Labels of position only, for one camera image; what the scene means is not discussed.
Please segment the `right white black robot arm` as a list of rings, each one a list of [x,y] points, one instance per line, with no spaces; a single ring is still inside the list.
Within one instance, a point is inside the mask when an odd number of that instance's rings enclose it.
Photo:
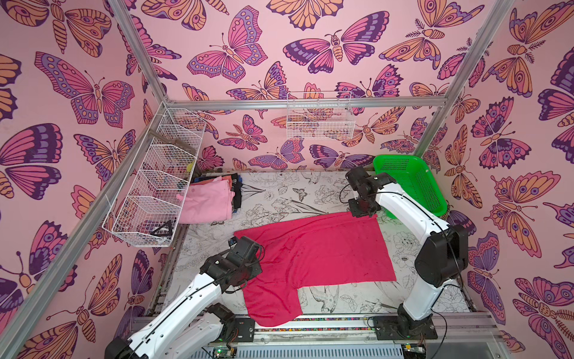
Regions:
[[[378,210],[388,209],[421,244],[414,261],[417,279],[409,296],[393,317],[373,318],[377,338],[436,339],[433,307],[469,264],[468,230],[438,218],[387,173],[370,175],[356,167],[345,178],[355,192],[355,198],[348,201],[351,215],[372,217]]]

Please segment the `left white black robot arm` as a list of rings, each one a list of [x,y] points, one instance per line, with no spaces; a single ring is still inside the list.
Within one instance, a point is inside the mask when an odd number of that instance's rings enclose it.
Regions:
[[[221,303],[262,273],[262,245],[245,236],[209,257],[186,289],[158,316],[129,338],[107,345],[105,358],[186,358],[213,342],[239,336],[236,314]]]

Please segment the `magenta t-shirt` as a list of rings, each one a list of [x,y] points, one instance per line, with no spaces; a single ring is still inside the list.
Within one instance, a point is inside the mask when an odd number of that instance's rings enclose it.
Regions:
[[[258,325],[276,327],[303,311],[298,290],[396,280],[387,245],[375,216],[339,212],[236,231],[260,244],[261,274],[243,296]]]

